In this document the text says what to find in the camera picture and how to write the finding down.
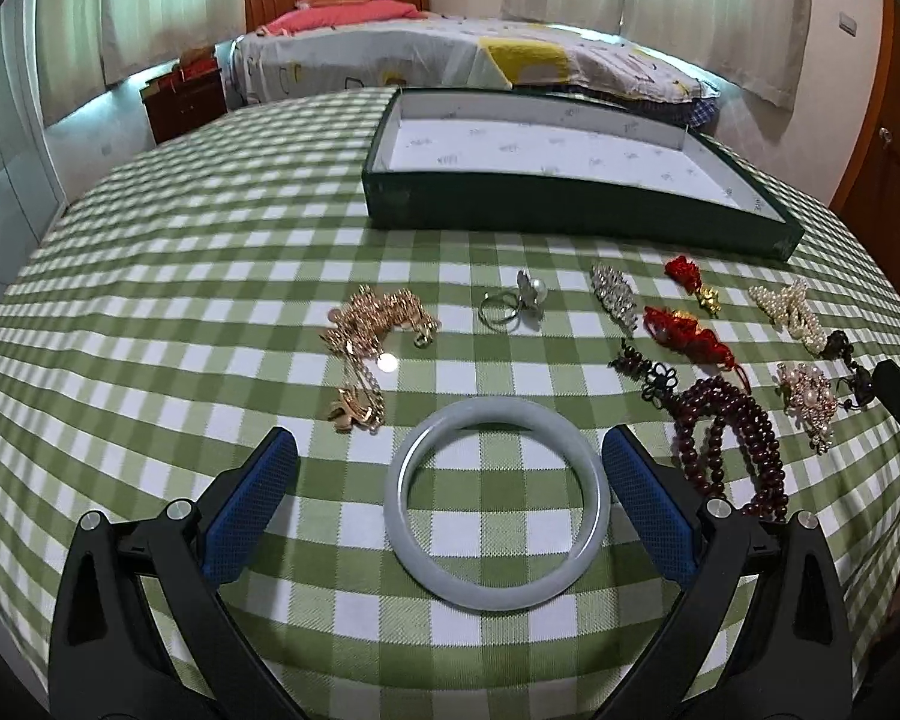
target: open box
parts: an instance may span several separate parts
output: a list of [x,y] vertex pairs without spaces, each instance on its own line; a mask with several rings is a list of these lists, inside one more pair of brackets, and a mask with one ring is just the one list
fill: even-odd
[[786,261],[787,208],[705,139],[584,100],[409,89],[364,165],[383,229],[596,235]]

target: checkered tablecloth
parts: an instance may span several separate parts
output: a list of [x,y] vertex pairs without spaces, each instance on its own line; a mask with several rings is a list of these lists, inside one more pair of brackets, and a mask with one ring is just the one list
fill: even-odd
[[[552,718],[596,707],[677,596],[615,506],[602,551],[567,593],[531,611],[474,614],[420,589],[386,544],[383,481],[410,428],[474,394],[516,394],[567,416],[598,446],[628,423],[669,463],[672,428],[607,368],[620,331],[589,290],[600,258],[643,304],[699,313],[663,274],[663,247],[585,238],[374,231],[361,165],[391,90],[232,114],[120,167],[53,231],[0,306],[0,615],[46,675],[59,572],[87,509],[152,517],[197,497],[274,424],[293,431],[298,486],[240,581],[221,594],[279,680],[314,717]],[[791,511],[821,519],[847,597],[859,666],[900,560],[900,429],[879,404],[840,415],[818,457],[781,410],[779,361],[809,354],[746,295],[800,275],[826,328],[872,367],[900,362],[900,300],[839,220],[753,170],[803,221],[787,266],[690,252],[722,314],[709,322],[772,415]],[[539,331],[485,330],[475,305],[529,268],[550,286]],[[361,284],[409,286],[443,323],[428,349],[395,332],[379,375],[388,424],[338,435],[324,421],[341,365],[319,332]],[[636,346],[701,372],[638,332]],[[824,362],[831,375],[842,364]],[[725,452],[734,502],[752,493]],[[573,475],[516,432],[461,436],[428,461],[410,507],[442,565],[485,584],[540,576],[580,519]],[[712,685],[740,630],[742,584],[696,687]],[[190,658],[154,594],[184,679]]]

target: silver screw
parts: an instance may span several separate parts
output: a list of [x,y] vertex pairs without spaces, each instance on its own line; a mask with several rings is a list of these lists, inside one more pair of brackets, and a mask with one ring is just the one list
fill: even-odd
[[84,531],[92,531],[98,525],[100,525],[100,512],[87,512],[83,517],[80,518],[80,526],[84,529]]
[[170,519],[186,519],[193,510],[194,505],[190,501],[186,498],[180,498],[167,507],[167,517],[170,517]]
[[817,519],[816,514],[813,512],[800,512],[797,515],[797,522],[800,523],[804,528],[807,528],[808,531],[812,531],[813,528],[816,528],[820,521]]
[[730,514],[733,514],[733,507],[722,498],[712,498],[707,501],[706,510],[717,519],[727,519]]

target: gold necklace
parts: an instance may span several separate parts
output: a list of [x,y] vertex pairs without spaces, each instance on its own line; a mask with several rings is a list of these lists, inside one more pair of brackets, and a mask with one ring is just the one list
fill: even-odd
[[394,327],[415,330],[413,345],[422,349],[430,345],[440,323],[424,311],[420,298],[410,290],[380,298],[366,285],[343,307],[332,309],[327,319],[333,327],[321,337],[333,354],[343,358],[340,399],[331,404],[327,419],[341,433],[349,433],[354,423],[373,433],[384,423],[386,406],[380,384],[364,360],[380,358],[383,340]]

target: red tassel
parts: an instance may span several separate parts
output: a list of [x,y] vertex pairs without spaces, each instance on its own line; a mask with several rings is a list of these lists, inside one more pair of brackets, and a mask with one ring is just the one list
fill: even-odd
[[693,317],[647,306],[643,323],[660,346],[682,352],[697,365],[720,365],[724,370],[735,370],[743,382],[746,394],[751,393],[746,372],[737,365],[730,347],[722,343],[712,330],[701,330],[700,324]]
[[683,254],[663,266],[663,271],[690,295],[696,295],[703,286],[703,279],[701,279],[697,264],[690,262]]

